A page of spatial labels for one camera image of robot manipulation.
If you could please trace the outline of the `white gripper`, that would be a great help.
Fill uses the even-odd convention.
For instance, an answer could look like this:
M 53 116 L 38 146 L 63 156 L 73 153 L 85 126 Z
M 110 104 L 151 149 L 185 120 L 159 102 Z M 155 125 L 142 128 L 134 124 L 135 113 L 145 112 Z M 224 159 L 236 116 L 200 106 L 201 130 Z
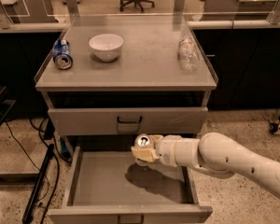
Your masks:
M 177 167 L 175 145 L 180 138 L 180 135 L 162 136 L 160 134 L 152 134 L 149 136 L 149 141 L 151 144 L 156 144 L 156 150 L 152 147 L 132 147 L 132 154 L 140 161 L 152 163 L 159 159 L 160 163 L 165 166 Z

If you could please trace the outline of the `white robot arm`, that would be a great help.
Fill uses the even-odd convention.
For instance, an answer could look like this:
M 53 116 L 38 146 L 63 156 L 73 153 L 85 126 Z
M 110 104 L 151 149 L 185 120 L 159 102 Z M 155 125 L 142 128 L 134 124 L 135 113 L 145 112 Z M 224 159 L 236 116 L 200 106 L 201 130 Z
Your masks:
M 132 146 L 143 164 L 188 167 L 216 178 L 242 175 L 280 199 L 280 162 L 260 156 L 221 133 L 201 138 L 140 134 Z

